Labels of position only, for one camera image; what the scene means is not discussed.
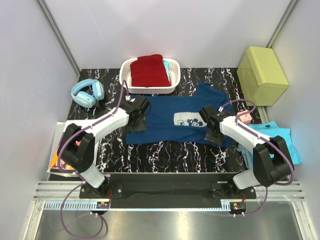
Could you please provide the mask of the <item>navy blue t shirt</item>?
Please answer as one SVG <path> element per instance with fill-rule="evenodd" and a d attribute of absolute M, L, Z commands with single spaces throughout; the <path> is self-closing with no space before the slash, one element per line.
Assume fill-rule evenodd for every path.
<path fill-rule="evenodd" d="M 205 140 L 207 124 L 199 111 L 211 105 L 216 111 L 230 100 L 210 83 L 197 85 L 193 96 L 146 96 L 151 111 L 146 116 L 146 130 L 127 132 L 126 144 L 149 144 L 163 141 L 211 144 Z"/>

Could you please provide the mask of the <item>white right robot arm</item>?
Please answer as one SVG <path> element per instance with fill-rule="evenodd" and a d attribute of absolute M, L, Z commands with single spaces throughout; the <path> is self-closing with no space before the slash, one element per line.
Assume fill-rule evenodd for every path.
<path fill-rule="evenodd" d="M 253 167 L 234 175 L 227 185 L 230 197 L 239 198 L 245 189 L 257 185 L 268 188 L 288 176 L 288 184 L 292 183 L 294 164 L 283 137 L 259 133 L 231 112 L 217 111 L 211 105 L 203 107 L 199 115 L 207 126 L 206 141 L 220 146 L 225 137 L 230 137 L 253 156 Z"/>

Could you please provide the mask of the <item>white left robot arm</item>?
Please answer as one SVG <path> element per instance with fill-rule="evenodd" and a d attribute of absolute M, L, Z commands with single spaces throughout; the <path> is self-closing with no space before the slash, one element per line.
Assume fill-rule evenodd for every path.
<path fill-rule="evenodd" d="M 107 178 L 96 167 L 95 148 L 105 136 L 122 127 L 129 131 L 146 130 L 146 111 L 151 111 L 150 101 L 137 95 L 133 100 L 124 100 L 110 112 L 93 119 L 90 123 L 67 124 L 57 149 L 57 165 L 62 160 L 90 185 L 90 192 L 97 198 L 108 193 Z"/>

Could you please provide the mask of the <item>pink cube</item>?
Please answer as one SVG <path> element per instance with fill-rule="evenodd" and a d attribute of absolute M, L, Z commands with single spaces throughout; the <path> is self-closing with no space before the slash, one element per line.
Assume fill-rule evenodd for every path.
<path fill-rule="evenodd" d="M 244 124 L 250 124 L 253 120 L 248 110 L 240 111 L 236 114 L 236 116 L 238 117 L 239 121 Z"/>

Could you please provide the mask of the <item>white plastic basket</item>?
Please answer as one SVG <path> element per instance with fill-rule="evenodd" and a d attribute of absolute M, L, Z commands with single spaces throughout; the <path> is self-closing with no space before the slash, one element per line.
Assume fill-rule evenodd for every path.
<path fill-rule="evenodd" d="M 123 62 L 119 71 L 119 83 L 127 83 L 130 94 L 166 95 L 180 84 L 179 63 L 171 58 L 141 64 L 141 58 L 130 58 Z"/>

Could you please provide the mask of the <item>grey-blue t shirt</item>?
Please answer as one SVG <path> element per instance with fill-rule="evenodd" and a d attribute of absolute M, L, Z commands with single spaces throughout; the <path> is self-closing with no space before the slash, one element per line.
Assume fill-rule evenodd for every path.
<path fill-rule="evenodd" d="M 240 152 L 243 156 L 244 163 L 247 169 L 253 168 L 253 154 L 246 149 L 243 145 L 238 145 L 237 151 Z"/>

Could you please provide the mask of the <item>folded red t shirt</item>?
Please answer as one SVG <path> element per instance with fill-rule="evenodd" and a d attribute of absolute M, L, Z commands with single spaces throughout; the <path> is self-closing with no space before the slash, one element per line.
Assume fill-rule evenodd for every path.
<path fill-rule="evenodd" d="M 170 87 L 161 54 L 140 56 L 130 64 L 133 87 Z"/>

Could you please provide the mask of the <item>light blue headphones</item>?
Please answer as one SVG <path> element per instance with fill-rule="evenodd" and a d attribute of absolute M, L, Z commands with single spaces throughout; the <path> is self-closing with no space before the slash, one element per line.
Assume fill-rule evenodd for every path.
<path fill-rule="evenodd" d="M 84 88 L 91 86 L 93 95 L 83 91 Z M 74 102 L 83 108 L 92 108 L 96 102 L 105 98 L 105 88 L 101 82 L 95 79 L 85 79 L 78 82 L 71 90 L 71 97 Z"/>

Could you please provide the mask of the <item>folded teal t shirt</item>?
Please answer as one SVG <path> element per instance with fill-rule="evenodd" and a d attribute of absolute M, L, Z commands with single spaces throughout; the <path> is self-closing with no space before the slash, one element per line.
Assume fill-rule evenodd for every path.
<path fill-rule="evenodd" d="M 168 82 L 171 84 L 170 63 L 165 59 L 163 59 L 162 62 L 163 62 L 164 68 L 165 68 L 165 72 L 166 72 L 166 75 L 167 75 L 167 78 L 168 78 Z"/>

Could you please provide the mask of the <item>cyan t shirt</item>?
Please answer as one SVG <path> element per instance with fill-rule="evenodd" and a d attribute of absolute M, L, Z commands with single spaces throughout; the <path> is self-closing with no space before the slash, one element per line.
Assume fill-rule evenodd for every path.
<path fill-rule="evenodd" d="M 302 162 L 301 156 L 293 146 L 291 139 L 291 130 L 289 128 L 281 128 L 274 121 L 262 124 L 249 124 L 248 126 L 256 130 L 257 132 L 268 135 L 270 137 L 282 137 L 286 142 L 293 164 L 299 165 Z"/>

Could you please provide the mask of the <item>yellow-green box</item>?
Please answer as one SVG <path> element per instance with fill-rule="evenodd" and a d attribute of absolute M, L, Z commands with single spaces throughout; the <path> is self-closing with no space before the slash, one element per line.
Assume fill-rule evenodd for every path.
<path fill-rule="evenodd" d="M 266 47 L 250 46 L 237 76 L 244 98 L 257 106 L 272 106 L 290 86 L 273 49 Z"/>

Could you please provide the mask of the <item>Roald Dahl book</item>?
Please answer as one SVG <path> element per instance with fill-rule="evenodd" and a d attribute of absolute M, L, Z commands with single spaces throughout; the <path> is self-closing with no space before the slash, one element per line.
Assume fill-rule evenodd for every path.
<path fill-rule="evenodd" d="M 60 160 L 60 167 L 62 168 L 62 171 L 58 167 L 58 150 L 56 150 L 50 160 L 48 171 L 57 174 L 67 174 L 67 171 L 75 171 L 70 165 L 66 164 L 62 159 Z"/>

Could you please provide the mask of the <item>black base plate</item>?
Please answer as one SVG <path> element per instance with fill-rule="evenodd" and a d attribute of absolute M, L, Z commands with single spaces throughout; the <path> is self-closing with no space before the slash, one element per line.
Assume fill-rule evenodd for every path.
<path fill-rule="evenodd" d="M 234 172 L 222 173 L 112 173 L 102 192 L 85 184 L 80 189 L 81 199 L 102 199 L 111 191 L 112 199 L 151 195 L 204 195 L 212 199 L 254 200 L 257 195 L 250 186 L 237 190 L 232 184 Z"/>

